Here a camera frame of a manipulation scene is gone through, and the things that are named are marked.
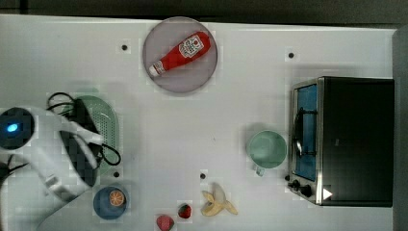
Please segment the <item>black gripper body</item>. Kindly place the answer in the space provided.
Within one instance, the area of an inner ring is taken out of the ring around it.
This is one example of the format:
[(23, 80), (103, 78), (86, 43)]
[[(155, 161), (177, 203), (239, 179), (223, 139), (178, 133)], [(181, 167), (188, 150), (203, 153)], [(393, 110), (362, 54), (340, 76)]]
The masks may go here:
[(68, 116), (68, 119), (78, 123), (92, 133), (98, 134), (95, 123), (90, 117), (90, 113), (82, 99), (77, 98), (73, 101), (73, 108)]

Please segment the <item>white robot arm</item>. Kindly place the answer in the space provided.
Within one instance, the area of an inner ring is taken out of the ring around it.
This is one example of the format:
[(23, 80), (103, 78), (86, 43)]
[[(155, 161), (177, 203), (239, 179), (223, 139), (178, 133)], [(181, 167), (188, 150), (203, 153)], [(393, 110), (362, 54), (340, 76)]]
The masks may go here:
[(1, 153), (22, 163), (1, 181), (1, 231), (36, 231), (96, 182), (104, 138), (85, 104), (64, 116), (38, 107), (1, 112)]

